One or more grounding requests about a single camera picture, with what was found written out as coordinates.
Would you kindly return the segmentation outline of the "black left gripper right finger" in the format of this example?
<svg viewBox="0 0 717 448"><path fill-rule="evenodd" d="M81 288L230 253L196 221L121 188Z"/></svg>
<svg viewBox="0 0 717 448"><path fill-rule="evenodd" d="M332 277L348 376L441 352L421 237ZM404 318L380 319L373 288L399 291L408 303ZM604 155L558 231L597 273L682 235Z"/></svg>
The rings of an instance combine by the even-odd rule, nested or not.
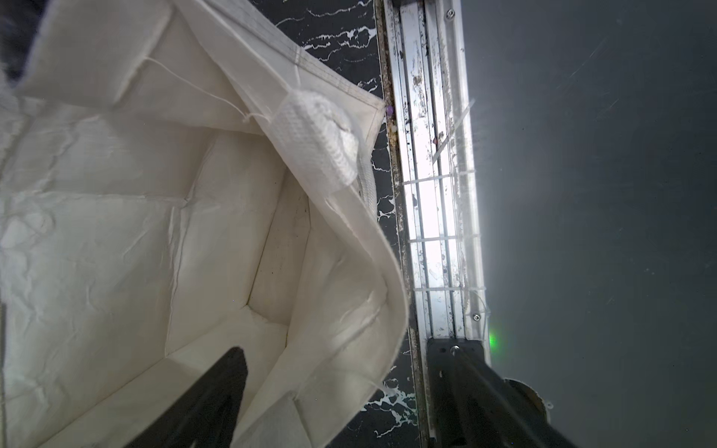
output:
<svg viewBox="0 0 717 448"><path fill-rule="evenodd" d="M481 342L431 339L427 367L433 447L575 448L533 388L489 367Z"/></svg>

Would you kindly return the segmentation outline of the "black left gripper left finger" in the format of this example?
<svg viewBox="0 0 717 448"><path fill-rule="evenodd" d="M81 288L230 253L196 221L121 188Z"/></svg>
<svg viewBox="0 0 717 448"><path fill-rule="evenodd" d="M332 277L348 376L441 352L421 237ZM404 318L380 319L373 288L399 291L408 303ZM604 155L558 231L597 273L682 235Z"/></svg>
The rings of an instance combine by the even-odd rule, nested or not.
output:
<svg viewBox="0 0 717 448"><path fill-rule="evenodd" d="M245 352L235 346L128 445L230 446L247 380Z"/></svg>

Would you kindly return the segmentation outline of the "white Monet canvas bag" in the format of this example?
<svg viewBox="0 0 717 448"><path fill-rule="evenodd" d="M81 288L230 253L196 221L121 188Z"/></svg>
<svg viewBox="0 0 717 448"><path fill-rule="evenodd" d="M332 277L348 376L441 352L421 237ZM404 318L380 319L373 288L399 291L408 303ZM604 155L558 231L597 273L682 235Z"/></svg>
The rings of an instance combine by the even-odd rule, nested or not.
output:
<svg viewBox="0 0 717 448"><path fill-rule="evenodd" d="M229 349L228 447L324 447L409 300L384 102L248 1L1 5L1 444L130 447Z"/></svg>

